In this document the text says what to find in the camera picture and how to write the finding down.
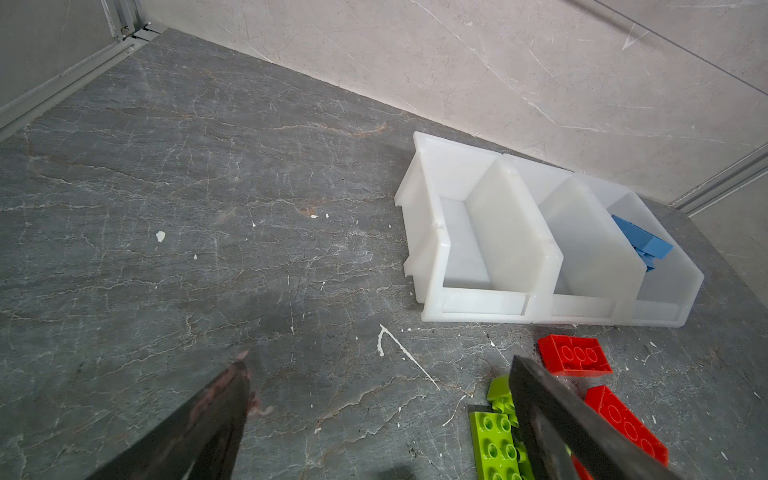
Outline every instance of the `red block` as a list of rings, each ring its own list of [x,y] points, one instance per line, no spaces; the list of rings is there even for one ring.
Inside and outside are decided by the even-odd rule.
[[[584,401],[621,432],[632,443],[654,457],[665,467],[669,466],[670,452],[634,413],[618,399],[607,386],[596,386],[587,391]]]
[[[538,349],[552,375],[602,376],[614,372],[598,339],[550,335],[538,341]]]
[[[587,472],[587,469],[576,459],[576,455],[571,455],[571,461],[574,463],[576,473],[578,473],[578,477],[581,480],[594,480],[592,475],[589,475],[589,472]]]

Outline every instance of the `thin wire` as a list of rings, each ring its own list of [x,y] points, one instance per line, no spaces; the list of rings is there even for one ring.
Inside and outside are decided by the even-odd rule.
[[[606,4],[604,4],[604,3],[603,3],[603,2],[601,2],[600,0],[592,0],[592,1],[593,1],[593,2],[595,2],[595,3],[598,3],[598,4],[600,4],[600,5],[603,5],[605,8],[607,8],[607,9],[608,9],[608,10],[610,10],[610,11],[612,11],[612,12],[613,12],[613,13],[615,13],[616,15],[619,15],[619,16],[621,16],[621,17],[624,17],[624,18],[626,18],[627,20],[629,20],[630,22],[633,22],[634,24],[636,24],[636,25],[639,25],[639,26],[641,26],[642,28],[645,28],[645,29],[646,29],[646,30],[648,30],[650,33],[652,33],[652,34],[656,35],[656,36],[657,36],[657,37],[659,37],[659,38],[662,38],[662,39],[664,39],[664,40],[666,40],[666,41],[670,42],[672,45],[674,45],[674,46],[678,47],[679,49],[681,49],[681,50],[683,50],[683,51],[685,51],[685,52],[687,52],[687,53],[689,53],[689,54],[693,55],[694,57],[698,58],[699,60],[703,61],[704,63],[706,63],[706,64],[708,64],[708,65],[711,65],[711,66],[715,67],[717,70],[720,70],[720,71],[722,71],[724,74],[726,74],[726,75],[728,75],[728,76],[730,76],[730,77],[733,77],[733,78],[737,79],[737,80],[738,80],[738,81],[740,81],[741,83],[745,84],[747,87],[751,87],[751,88],[753,88],[753,89],[757,90],[758,92],[760,92],[760,93],[761,93],[761,94],[763,94],[763,95],[768,95],[768,93],[766,93],[766,92],[765,92],[765,91],[763,91],[763,90],[760,90],[758,87],[756,87],[756,86],[752,85],[751,83],[749,83],[749,82],[747,82],[747,81],[745,81],[745,80],[742,80],[741,78],[738,78],[736,75],[734,75],[734,74],[730,73],[728,70],[725,70],[725,69],[723,69],[723,68],[721,68],[721,67],[718,67],[717,65],[715,65],[715,64],[714,64],[714,63],[712,63],[711,61],[707,60],[706,58],[702,57],[701,55],[696,55],[696,54],[695,54],[695,53],[693,53],[692,51],[690,51],[690,50],[688,50],[687,48],[685,48],[683,45],[680,45],[679,43],[676,43],[676,42],[674,42],[674,41],[671,41],[669,38],[667,38],[667,37],[663,36],[661,33],[657,32],[657,31],[653,31],[653,30],[651,30],[650,28],[646,27],[645,25],[641,24],[640,22],[636,22],[636,21],[635,21],[635,20],[633,20],[632,18],[629,18],[629,17],[627,17],[625,14],[623,14],[623,13],[619,12],[617,9],[615,9],[615,8],[613,8],[613,7],[610,7],[610,6],[606,5]]]

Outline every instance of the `gray marble surface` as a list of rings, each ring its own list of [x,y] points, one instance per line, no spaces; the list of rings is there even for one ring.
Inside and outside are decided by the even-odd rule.
[[[675,210],[684,328],[422,323],[415,130],[504,150],[168,31],[0,144],[0,478],[85,477],[245,349],[275,409],[236,478],[474,478],[468,406],[552,332],[600,339],[616,373],[570,387],[607,383],[684,478],[768,476],[768,310]]]

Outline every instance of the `beige marble wall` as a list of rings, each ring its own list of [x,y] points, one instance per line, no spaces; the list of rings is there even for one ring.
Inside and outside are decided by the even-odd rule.
[[[144,3],[172,28],[659,201],[685,193],[768,137],[766,95],[600,5],[578,1],[584,3]],[[766,83],[764,3],[616,5],[650,28],[660,23],[664,35],[690,42],[699,55]],[[668,12],[677,12],[677,24],[660,22]],[[677,31],[699,24],[716,34]],[[713,40],[697,40],[707,35]],[[728,60],[734,48],[740,56]]]

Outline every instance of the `dark gray floor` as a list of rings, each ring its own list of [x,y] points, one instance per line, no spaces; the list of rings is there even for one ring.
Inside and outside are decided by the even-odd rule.
[[[0,144],[0,477],[84,477],[249,349],[276,409],[237,478],[474,478],[467,405],[556,330],[420,322],[415,130],[504,150],[168,31]],[[687,325],[558,331],[600,339],[683,477],[766,478],[768,310],[651,208],[706,275]]]

